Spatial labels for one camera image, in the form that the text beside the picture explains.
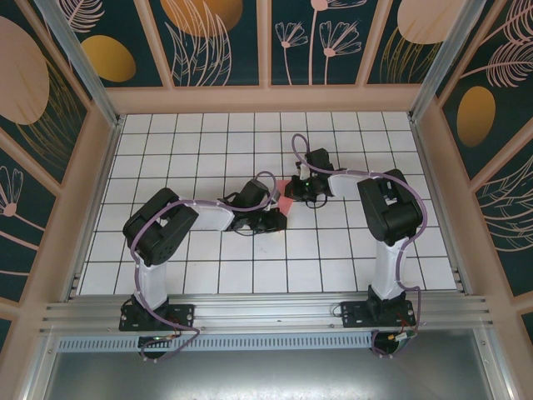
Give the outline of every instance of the perforated metal strip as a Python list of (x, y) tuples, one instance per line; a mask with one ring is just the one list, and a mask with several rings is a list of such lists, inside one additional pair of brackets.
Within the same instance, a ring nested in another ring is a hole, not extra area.
[[(173, 350), (187, 337), (150, 346), (148, 351)], [(138, 352), (139, 337), (62, 337), (59, 353), (127, 353)], [(320, 348), (368, 348), (370, 332), (263, 334), (263, 335), (203, 335), (185, 351), (238, 350), (306, 350)]]

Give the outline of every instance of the yellow oval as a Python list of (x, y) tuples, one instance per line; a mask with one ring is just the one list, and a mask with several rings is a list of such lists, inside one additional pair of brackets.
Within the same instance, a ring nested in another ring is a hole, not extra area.
[(416, 44), (440, 43), (446, 39), (465, 0), (402, 0), (398, 30)]
[(126, 82), (136, 71), (132, 54), (118, 40), (96, 35), (82, 42), (82, 48), (100, 78)]
[(469, 148), (481, 144), (489, 134), (496, 116), (492, 93), (481, 86), (471, 87), (461, 99), (457, 112), (457, 134)]
[(0, 115), (22, 125), (36, 122), (48, 104), (46, 58), (26, 31), (4, 17), (0, 17), (0, 54)]
[(229, 32), (241, 19), (242, 0), (161, 0), (165, 14), (174, 25), (192, 36), (215, 36), (217, 30), (208, 22), (207, 5), (213, 18), (220, 17)]

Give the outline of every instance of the red object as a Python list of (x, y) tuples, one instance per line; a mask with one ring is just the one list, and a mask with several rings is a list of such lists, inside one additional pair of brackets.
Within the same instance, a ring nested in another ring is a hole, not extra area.
[(283, 193), (285, 193), (285, 186), (290, 181), (277, 181), (277, 190), (281, 193), (280, 201), (279, 201), (279, 208), (283, 215), (287, 216), (289, 214), (289, 210), (292, 206), (292, 199), (283, 196)]

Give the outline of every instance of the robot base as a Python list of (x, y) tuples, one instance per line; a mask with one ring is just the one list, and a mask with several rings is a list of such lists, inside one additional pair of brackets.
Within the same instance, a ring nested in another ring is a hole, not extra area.
[(366, 301), (341, 303), (341, 317), (344, 328), (400, 328), (402, 318), (411, 326), (416, 324), (413, 305), (406, 300), (405, 292), (381, 300), (370, 286)]
[[(186, 327), (192, 327), (194, 322), (194, 306), (192, 304), (169, 304), (167, 299), (154, 312), (168, 321)], [(121, 307), (118, 330), (121, 332), (173, 332), (174, 329), (152, 317), (132, 296), (132, 305)]]

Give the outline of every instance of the white grid floor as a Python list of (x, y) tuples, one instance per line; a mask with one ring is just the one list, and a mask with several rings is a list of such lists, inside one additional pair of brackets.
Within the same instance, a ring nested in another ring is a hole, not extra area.
[[(240, 191), (261, 170), (290, 179), (298, 132), (311, 149), (325, 148), (335, 168), (402, 170), (429, 212), (429, 228), (408, 252), (405, 285), (456, 290), (404, 112), (258, 112), (127, 116), (77, 294), (133, 292), (134, 264), (121, 230), (157, 190), (216, 199)], [(285, 232), (191, 232), (169, 262), (168, 292), (366, 291), (376, 245), (359, 200), (332, 198), (317, 210), (294, 203)]]

